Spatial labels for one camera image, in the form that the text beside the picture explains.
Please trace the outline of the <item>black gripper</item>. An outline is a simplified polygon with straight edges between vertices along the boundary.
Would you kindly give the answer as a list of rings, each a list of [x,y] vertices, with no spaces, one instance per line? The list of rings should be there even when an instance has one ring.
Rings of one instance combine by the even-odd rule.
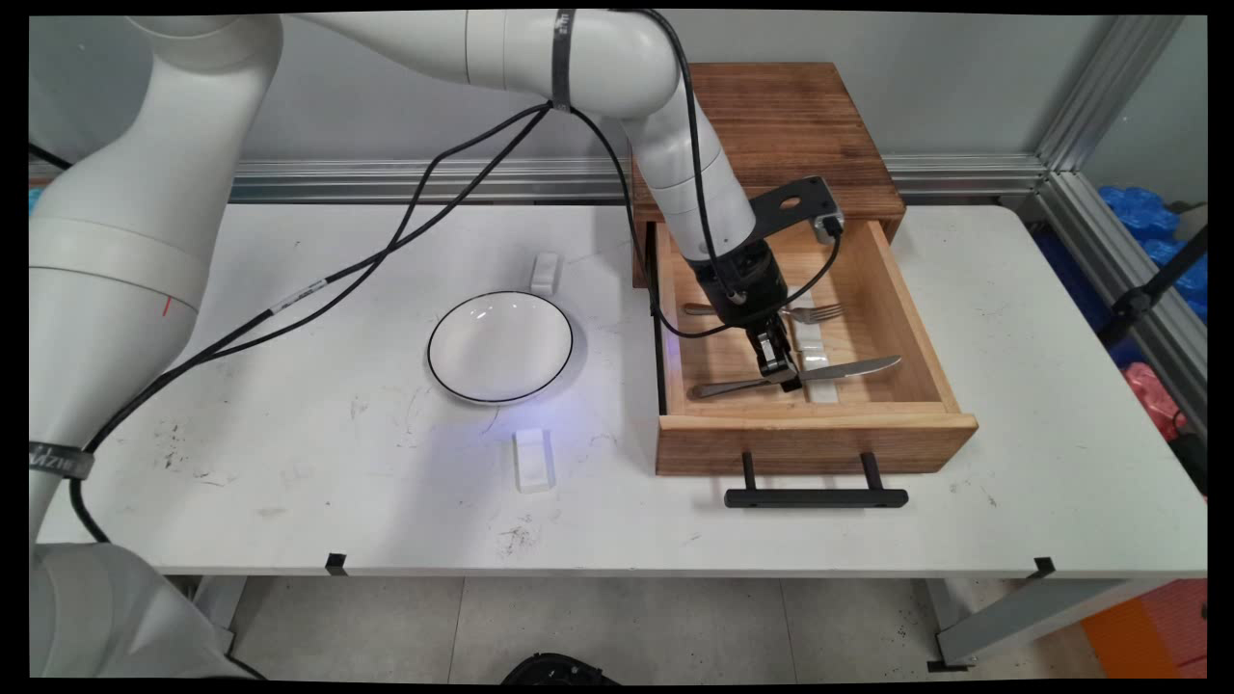
[[[719,254],[717,265],[694,262],[692,272],[714,316],[732,328],[747,330],[763,378],[784,391],[802,387],[784,322],[770,322],[780,317],[789,285],[768,242],[758,240]]]

